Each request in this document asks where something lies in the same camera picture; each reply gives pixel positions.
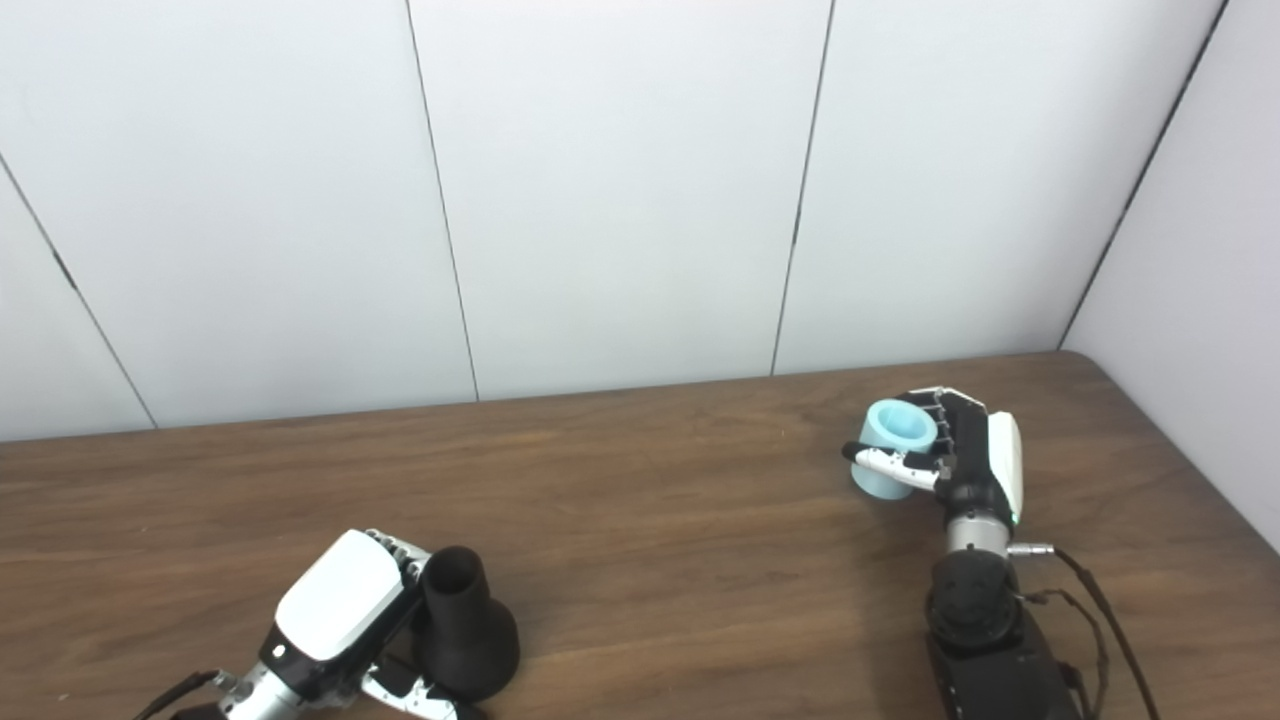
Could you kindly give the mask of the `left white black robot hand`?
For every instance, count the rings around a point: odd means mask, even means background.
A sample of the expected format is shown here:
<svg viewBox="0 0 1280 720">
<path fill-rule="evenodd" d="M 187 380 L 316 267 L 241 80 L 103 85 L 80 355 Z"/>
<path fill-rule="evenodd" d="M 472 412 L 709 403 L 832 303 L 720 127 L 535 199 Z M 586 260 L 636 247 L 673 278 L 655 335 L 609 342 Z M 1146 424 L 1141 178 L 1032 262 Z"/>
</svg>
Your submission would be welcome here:
<svg viewBox="0 0 1280 720">
<path fill-rule="evenodd" d="M 282 596 L 253 689 L 229 719 L 301 719 L 362 697 L 411 719 L 485 719 L 426 671 L 390 656 L 425 607 L 431 552 L 376 529 L 348 529 Z"/>
</svg>

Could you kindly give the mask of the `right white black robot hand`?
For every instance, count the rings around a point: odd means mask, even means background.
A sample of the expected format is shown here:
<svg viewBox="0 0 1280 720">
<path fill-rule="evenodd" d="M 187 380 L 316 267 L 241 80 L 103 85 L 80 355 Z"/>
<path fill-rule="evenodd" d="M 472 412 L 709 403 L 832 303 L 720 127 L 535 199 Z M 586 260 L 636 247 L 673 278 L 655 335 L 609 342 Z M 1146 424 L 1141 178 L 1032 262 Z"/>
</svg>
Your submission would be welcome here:
<svg viewBox="0 0 1280 720">
<path fill-rule="evenodd" d="M 1011 413 L 945 386 L 910 389 L 867 413 L 854 469 L 932 493 L 950 516 L 987 514 L 1015 530 L 1023 515 L 1021 432 Z"/>
</svg>

